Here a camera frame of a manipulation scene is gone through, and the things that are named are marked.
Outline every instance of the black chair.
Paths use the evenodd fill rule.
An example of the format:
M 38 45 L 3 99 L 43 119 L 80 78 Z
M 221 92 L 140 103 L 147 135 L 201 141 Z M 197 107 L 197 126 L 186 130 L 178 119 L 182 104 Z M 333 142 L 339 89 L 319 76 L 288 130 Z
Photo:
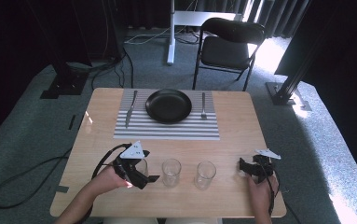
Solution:
M 209 35 L 203 39 L 205 32 Z M 265 28 L 261 24 L 221 18 L 206 20 L 200 28 L 198 58 L 192 90 L 196 88 L 199 68 L 237 73 L 239 76 L 236 80 L 239 80 L 244 71 L 249 68 L 242 89 L 245 91 L 254 67 L 255 54 L 264 40 Z M 251 56 L 248 44 L 256 46 Z

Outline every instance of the clear drinking glass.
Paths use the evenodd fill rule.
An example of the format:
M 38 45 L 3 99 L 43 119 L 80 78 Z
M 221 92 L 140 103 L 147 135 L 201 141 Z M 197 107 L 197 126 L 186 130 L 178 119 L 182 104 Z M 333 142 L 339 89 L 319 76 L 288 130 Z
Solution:
M 148 163 L 145 159 L 142 159 L 135 165 L 135 169 L 141 174 L 148 176 Z
M 168 159 L 161 165 L 163 170 L 163 183 L 167 187 L 175 187 L 179 182 L 181 163 L 176 159 Z
M 210 161 L 202 161 L 198 165 L 198 171 L 195 176 L 195 185 L 198 189 L 207 189 L 213 177 L 216 175 L 216 168 Z

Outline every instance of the white tag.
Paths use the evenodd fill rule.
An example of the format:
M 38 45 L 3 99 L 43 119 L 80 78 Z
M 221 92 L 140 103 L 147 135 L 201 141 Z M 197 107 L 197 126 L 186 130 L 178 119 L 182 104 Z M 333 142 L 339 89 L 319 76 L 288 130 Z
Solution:
M 267 157 L 274 158 L 274 159 L 277 159 L 277 160 L 281 159 L 280 155 L 275 154 L 270 149 L 265 149 L 265 150 L 257 149 L 256 152 L 259 153 L 262 156 L 267 156 Z
M 122 159 L 143 159 L 145 158 L 143 147 L 140 141 L 134 143 L 131 147 L 126 149 L 122 154 L 120 154 Z

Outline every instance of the striped placemat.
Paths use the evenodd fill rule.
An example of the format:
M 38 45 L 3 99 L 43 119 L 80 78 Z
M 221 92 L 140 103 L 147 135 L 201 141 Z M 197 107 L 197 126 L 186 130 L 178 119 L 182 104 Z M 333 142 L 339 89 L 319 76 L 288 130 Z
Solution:
M 206 120 L 201 119 L 200 116 L 202 91 L 182 91 L 192 102 L 192 111 L 189 116 L 178 123 L 161 124 L 149 117 L 145 109 L 145 102 L 148 97 L 158 90 L 138 89 L 130 125 L 126 128 L 126 114 L 131 106 L 134 91 L 135 89 L 127 89 L 123 92 L 114 138 L 219 140 L 213 96 L 210 91 L 205 91 Z

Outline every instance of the white stand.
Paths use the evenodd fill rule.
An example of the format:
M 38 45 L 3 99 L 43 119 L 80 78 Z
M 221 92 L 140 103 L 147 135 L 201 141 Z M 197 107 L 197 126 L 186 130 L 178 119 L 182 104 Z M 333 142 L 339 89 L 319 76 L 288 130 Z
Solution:
M 242 21 L 242 14 L 224 12 L 199 12 L 199 11 L 175 11 L 174 0 L 172 0 L 170 45 L 167 64 L 174 63 L 175 53 L 175 25 L 201 26 L 206 20 L 213 17 L 224 18 L 232 21 Z

